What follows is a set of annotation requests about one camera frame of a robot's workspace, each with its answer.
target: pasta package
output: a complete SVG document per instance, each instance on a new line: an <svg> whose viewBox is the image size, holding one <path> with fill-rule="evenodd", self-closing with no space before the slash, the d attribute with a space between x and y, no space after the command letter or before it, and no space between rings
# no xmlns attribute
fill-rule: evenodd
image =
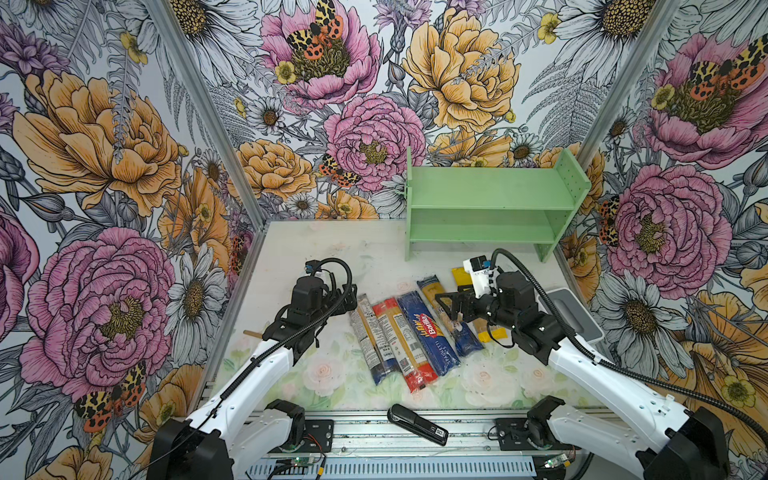
<svg viewBox="0 0 768 480"><path fill-rule="evenodd" d="M437 380L435 370L429 365L424 350L402 314L394 297L373 306L373 312L389 342L402 375L411 392L423 389Z"/></svg>
<svg viewBox="0 0 768 480"><path fill-rule="evenodd" d="M452 322L448 313L435 300L435 295L445 293L445 289L442 287L437 276L432 275L424 280L419 280L416 284L429 304L432 305L435 315L442 321L442 324L451 334L451 337L453 337L453 342L456 344L456 352L459 356L467 356L472 352L482 350L482 343L478 341L469 325L464 321L457 320ZM450 300L446 300L446 302L448 302L446 303L447 305L450 305Z"/></svg>
<svg viewBox="0 0 768 480"><path fill-rule="evenodd" d="M419 296L419 292L413 290L405 293L397 297L397 303L414 331L419 335L427 358L438 375L443 376L457 366L459 361L456 353L435 319L430 315L429 309Z"/></svg>
<svg viewBox="0 0 768 480"><path fill-rule="evenodd" d="M458 286L469 285L470 287L472 287L472 278L469 276L469 273L466 273L464 271L463 266L457 266L455 269L451 270L451 272L453 273L453 279L456 280L456 285ZM491 334L489 334L488 320L478 317L470 321L475 324L475 329L478 331L478 337L480 341L483 343L488 343L491 341L491 334L493 335L493 338L497 340L507 338L507 330L502 326L492 327Z"/></svg>
<svg viewBox="0 0 768 480"><path fill-rule="evenodd" d="M349 323L360 343L362 356L366 359L373 382L378 385L387 374L397 370L397 361L386 342L379 320L373 314L368 296L361 295L357 298L357 308L349 312Z"/></svg>

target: black cable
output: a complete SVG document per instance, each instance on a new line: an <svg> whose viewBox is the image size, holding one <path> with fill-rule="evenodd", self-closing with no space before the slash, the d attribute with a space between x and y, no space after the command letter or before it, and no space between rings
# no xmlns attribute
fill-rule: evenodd
<svg viewBox="0 0 768 480"><path fill-rule="evenodd" d="M539 296L542 300L544 300L544 303L546 304L549 311L554 315L554 318L557 320L558 325L563 330L563 333L568 338L568 340L576 347L576 349L581 352L582 355L589 358L589 360L595 361L595 355L590 352L584 345L581 344L581 342L576 339L576 332L571 328L570 325L568 325L563 317L560 315L560 311L555 306L554 302L552 302L552 299L549 298L549 295L547 295L547 292L541 287L539 282L534 278L533 274L528 270L528 268L523 265L523 263L518 260L515 255L512 255L507 250L504 250L503 248L497 248L493 251L493 254L491 255L491 270L493 270L496 267L496 257L501 254L504 257L507 257L512 263L515 264L515 266L520 270L520 272L525 275L525 278L528 279L531 284L533 284L533 287L538 292ZM671 392L680 393L681 395L688 396L692 399L698 400L700 402L708 403L709 405L712 405L715 408L718 408L720 410L723 410L726 413L730 413L737 419L744 422L744 424L748 427L750 427L757 436L760 437L761 440L763 440L763 444L768 448L768 432L760 426L760 424L755 421L752 417L747 415L746 413L742 412L739 409L735 409L734 407L727 405L726 403L722 403L720 400L713 399L712 397L703 395L699 392L695 392L693 390L685 389L683 387L679 387L676 385L672 385L671 383L662 382L661 380L653 379L649 376L642 375L640 373L632 372L631 370L625 369L623 367L620 367L618 365L615 365L611 362L606 362L602 360L597 361L598 365L602 365L603 367L613 370L616 373L620 373L621 375L628 376L631 379L638 380L640 382L650 383L651 385L659 386L663 389L667 389Z"/></svg>
<svg viewBox="0 0 768 480"><path fill-rule="evenodd" d="M511 344L511 345L505 345L505 344L503 344L503 343L499 342L499 341L496 339L496 337L494 337L494 336L493 336L493 333L491 332L491 330L489 330L489 331L488 331L488 335L489 335L489 336L490 336L490 337L493 339L493 341L494 341L494 342L496 342L496 343L497 343L498 345L500 345L500 346L503 346L503 347L504 347L504 348L506 348L506 349L514 349L514 348L517 346L517 343L515 343L515 341L514 341L514 340L512 340L512 344Z"/></svg>
<svg viewBox="0 0 768 480"><path fill-rule="evenodd" d="M281 465L281 466L275 465L274 470L270 472L270 475L266 477L266 480L272 480L272 478L274 478L275 475L280 475L283 472L287 472L293 467L306 468L304 466L294 465L293 463L286 463L285 465Z"/></svg>
<svg viewBox="0 0 768 480"><path fill-rule="evenodd" d="M587 469L589 468L589 464L592 463L592 459L594 458L594 453L589 452L589 455L587 455L587 458L584 459L584 461L579 465L578 470L576 471L576 474L571 477L571 480L581 480L581 477L583 477L587 473Z"/></svg>
<svg viewBox="0 0 768 480"><path fill-rule="evenodd" d="M258 367L266 358L268 358L270 355L275 353L280 347L284 346L286 343L292 342L297 338L300 338L305 333L309 332L312 329L315 329L318 325L328 320L331 315L333 315L333 312L336 311L337 308L341 306L342 303L344 303L344 300L346 299L347 295L352 291L352 271L349 268L349 265L346 264L344 260L340 260L338 258L329 257L326 259L323 259L317 263L317 265L314 266L313 272L311 273L312 276L315 275L315 273L320 269L320 267L326 263L338 263L339 265L344 267L344 270L346 271L346 284L344 285L344 291L342 292L341 296L336 299L336 302L331 305L331 307L326 310L320 317L316 320L313 320L310 323L307 323L305 326L301 327L299 330L296 331L293 335L285 338L284 340L280 340L278 343L275 343L270 348L264 350L259 356L251 357L250 364L243 370L241 374L235 378L234 381L232 381L231 384L225 390L221 393L220 397L221 400L226 399L230 395L232 395L232 392L235 391L235 389L240 386L240 384L245 380L248 375L255 370L256 367Z"/></svg>
<svg viewBox="0 0 768 480"><path fill-rule="evenodd" d="M144 466L144 467L141 467L140 469L138 469L138 470L137 470L137 471L136 471L136 472L135 472L133 475L131 475L130 477L128 477L128 480L133 480L133 478L135 478L135 477L136 477L136 475L138 475L138 474L142 473L144 470L146 470L146 469L150 468L150 467L151 467L151 466L152 466L154 463L156 463L156 462L159 462L161 459L163 459L163 458L165 458L165 457L169 456L169 455L170 455L171 453L173 453L173 452L174 452L176 449L178 449L179 447L181 447L183 444L187 443L187 440L191 439L193 435L195 435L196 433L198 433L198 432L200 431L200 429L202 429L202 428L203 428L203 425L205 425L205 422L207 422L207 421L208 421L208 419L210 419L210 417L214 416L214 413L215 413L215 412L218 410L219 406L221 405L221 402L222 402L222 401L221 401L221 400L219 400L219 403L218 403L218 405L216 405L216 406L215 406L215 407L214 407L214 408L213 408L213 409L210 411L210 413L208 414L208 416L207 416L207 417L205 417L205 420L203 420L203 423L199 424L199 425L197 426L197 428L196 428L195 430L193 430L193 431L192 431L192 433L191 433L191 434L187 435L187 436L184 438L184 440L182 440L181 442L178 442L178 443L177 443L175 446L172 446L172 447L170 448L170 450L168 450L167 452L165 452L163 455L160 455L160 456L159 456L159 457L157 457L155 460L153 460L153 461L151 461L151 462L147 463L147 465L146 465L146 466Z"/></svg>
<svg viewBox="0 0 768 480"><path fill-rule="evenodd" d="M495 428L497 428L497 427L496 427L496 425L492 426L492 427L491 427L491 428L488 430L488 433L486 433L486 434L485 434L485 437L486 437L488 440L490 440L491 442L493 442L494 440L498 440L498 435L496 435L496 438L495 438L495 439L492 439L492 438L491 438L491 432L493 432L493 429L495 429Z"/></svg>

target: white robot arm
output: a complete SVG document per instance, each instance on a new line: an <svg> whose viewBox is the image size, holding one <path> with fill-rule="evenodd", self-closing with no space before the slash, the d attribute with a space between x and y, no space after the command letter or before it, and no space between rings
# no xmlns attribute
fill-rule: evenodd
<svg viewBox="0 0 768 480"><path fill-rule="evenodd" d="M316 272L323 262L308 262L308 272ZM304 434L303 410L296 415L297 406L290 404L295 409L286 409L274 402L258 422L245 425L245 421L295 358L315 341L325 320L356 307L356 289L349 268L343 265L349 279L343 293L329 293L314 275L300 278L292 303L267 328L266 340L251 360L186 422L171 420L163 425L154 441L147 480L231 480L235 472L242 472L269 450L287 443L298 445ZM561 318L538 310L532 285L541 287L535 280L519 272L494 277L484 257L465 265L472 269L476 291L436 296L446 312L453 318L459 313L465 318L482 316L506 326L523 351L578 382L629 425L622 428L582 415L562 400L546 397L528 413L533 443L543 446L557 439L577 445L646 480L727 477L725 435L714 414L703 408L690 412L672 396L664 398L615 367L601 365L607 360L572 330L564 332ZM442 299L450 299L450 306ZM286 310L288 316L283 319Z"/></svg>

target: barilla spaghetti box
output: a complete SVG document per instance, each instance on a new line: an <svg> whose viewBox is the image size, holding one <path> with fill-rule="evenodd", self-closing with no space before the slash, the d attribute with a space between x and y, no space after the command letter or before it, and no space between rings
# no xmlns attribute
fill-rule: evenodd
<svg viewBox="0 0 768 480"><path fill-rule="evenodd" d="M422 301L419 292L414 290L397 297L403 314L411 323L414 332L422 342L424 352L438 375L443 376L459 364L456 352L443 335L429 309Z"/></svg>

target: pink peony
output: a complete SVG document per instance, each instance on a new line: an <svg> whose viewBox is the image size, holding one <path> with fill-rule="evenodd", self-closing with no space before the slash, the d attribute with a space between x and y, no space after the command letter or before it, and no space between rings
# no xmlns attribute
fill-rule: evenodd
<svg viewBox="0 0 768 480"><path fill-rule="evenodd" d="M696 293L728 255L732 231L722 206L715 180L692 165L641 168L619 196L611 268L658 285L663 298Z"/></svg>
<svg viewBox="0 0 768 480"><path fill-rule="evenodd" d="M38 246L14 217L0 210L0 341L16 325L24 284L40 263Z"/></svg>
<svg viewBox="0 0 768 480"><path fill-rule="evenodd" d="M325 123L328 154L346 171L358 174L360 190L378 191L406 169L406 148L413 165L421 165L426 139L419 116L410 108L376 94L354 98L341 115Z"/></svg>
<svg viewBox="0 0 768 480"><path fill-rule="evenodd" d="M644 126L654 151L710 170L730 164L768 134L768 74L742 91L728 86L704 101L690 96L692 64L713 61L722 65L747 47L746 42L732 47L730 39L718 45L715 37L694 35L667 63L667 70L659 71L653 108Z"/></svg>
<svg viewBox="0 0 768 480"><path fill-rule="evenodd" d="M370 91L376 83L381 57L377 35L368 36L368 31L366 27L361 26L360 17L354 8L347 13L341 2L336 0L334 4L336 15L344 22L342 41L343 48L349 54L349 65L343 75L337 75L335 73L338 72L334 72L311 78L309 82L297 78L287 84L291 99L300 109L309 111L322 108L323 105L343 103L358 93ZM266 15L263 18L262 49L267 52L267 55L262 59L266 67L275 68L280 65L280 62L293 62L293 49L288 45L286 37L295 31L309 29L310 23L315 21L315 11L313 5L309 13L296 10L294 16L288 16L284 10L281 10L279 16ZM322 58L312 60L317 65L322 61L324 61ZM286 107L291 108L291 102L287 102Z"/></svg>
<svg viewBox="0 0 768 480"><path fill-rule="evenodd" d="M22 378L79 399L109 390L142 360L154 373L170 350L163 329L173 284L165 253L128 228L54 253L29 290L36 336L24 345Z"/></svg>

